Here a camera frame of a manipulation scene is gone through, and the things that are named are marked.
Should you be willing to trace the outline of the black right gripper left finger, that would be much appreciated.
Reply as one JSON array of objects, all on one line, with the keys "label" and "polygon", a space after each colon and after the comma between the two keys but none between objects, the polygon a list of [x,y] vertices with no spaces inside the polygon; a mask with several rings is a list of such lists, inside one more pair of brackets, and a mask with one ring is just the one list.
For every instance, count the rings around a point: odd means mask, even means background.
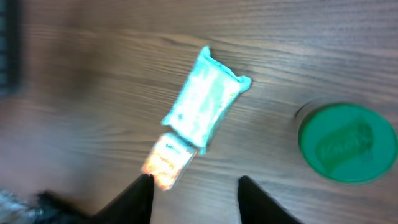
[{"label": "black right gripper left finger", "polygon": [[154,188],[152,175],[140,175],[104,209],[92,216],[90,223],[149,224]]}]

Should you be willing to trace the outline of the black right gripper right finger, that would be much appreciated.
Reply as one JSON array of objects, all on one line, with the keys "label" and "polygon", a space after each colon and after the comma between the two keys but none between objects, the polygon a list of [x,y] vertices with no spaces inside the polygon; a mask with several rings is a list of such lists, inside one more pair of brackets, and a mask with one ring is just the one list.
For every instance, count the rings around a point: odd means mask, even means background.
[{"label": "black right gripper right finger", "polygon": [[246,175],[238,180],[237,199],[242,224],[301,224]]}]

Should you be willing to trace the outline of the orange small packet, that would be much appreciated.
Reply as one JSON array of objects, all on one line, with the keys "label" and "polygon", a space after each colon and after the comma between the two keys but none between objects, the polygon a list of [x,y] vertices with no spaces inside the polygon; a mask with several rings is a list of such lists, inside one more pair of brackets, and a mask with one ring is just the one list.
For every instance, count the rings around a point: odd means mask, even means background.
[{"label": "orange small packet", "polygon": [[197,151],[174,133],[163,133],[152,147],[141,172],[152,175],[163,191],[170,190]]}]

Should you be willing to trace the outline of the green lid jar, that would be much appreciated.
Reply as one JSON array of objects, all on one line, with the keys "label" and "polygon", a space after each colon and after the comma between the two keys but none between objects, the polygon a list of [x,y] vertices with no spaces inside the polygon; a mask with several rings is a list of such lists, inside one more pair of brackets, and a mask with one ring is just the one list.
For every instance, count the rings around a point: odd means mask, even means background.
[{"label": "green lid jar", "polygon": [[359,104],[311,100],[297,110],[294,123],[303,158],[326,179],[370,182],[397,160],[397,135],[390,122]]}]

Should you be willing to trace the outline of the teal snack packet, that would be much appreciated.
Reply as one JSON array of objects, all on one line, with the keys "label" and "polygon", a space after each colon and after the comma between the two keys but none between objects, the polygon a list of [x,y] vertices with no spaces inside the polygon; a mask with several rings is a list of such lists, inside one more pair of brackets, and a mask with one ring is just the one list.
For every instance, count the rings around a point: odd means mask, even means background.
[{"label": "teal snack packet", "polygon": [[218,123],[251,83],[251,78],[237,76],[215,60],[209,46],[205,46],[162,125],[170,126],[205,155]]}]

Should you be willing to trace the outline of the grey plastic mesh basket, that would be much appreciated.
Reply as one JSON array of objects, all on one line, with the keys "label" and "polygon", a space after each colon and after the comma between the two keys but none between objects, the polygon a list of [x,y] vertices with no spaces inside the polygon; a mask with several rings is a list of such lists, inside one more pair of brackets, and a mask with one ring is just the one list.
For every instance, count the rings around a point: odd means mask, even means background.
[{"label": "grey plastic mesh basket", "polygon": [[21,83],[21,1],[1,0],[1,96]]}]

